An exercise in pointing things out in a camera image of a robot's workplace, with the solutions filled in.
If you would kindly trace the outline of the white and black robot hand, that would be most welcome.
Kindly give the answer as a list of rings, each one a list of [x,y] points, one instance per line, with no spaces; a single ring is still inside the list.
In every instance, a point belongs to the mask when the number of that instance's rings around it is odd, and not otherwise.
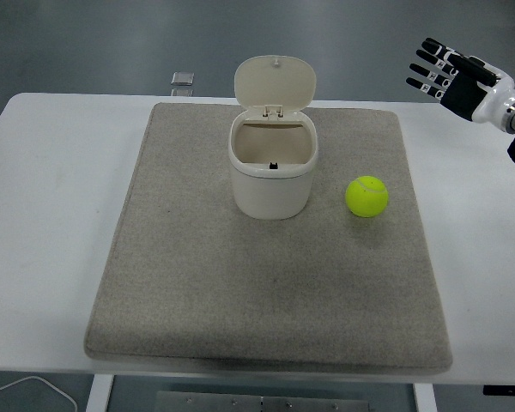
[[[515,84],[506,72],[432,38],[422,42],[416,55],[430,66],[410,65],[418,75],[406,79],[411,87],[435,98],[460,118],[515,132],[511,125],[515,116]]]

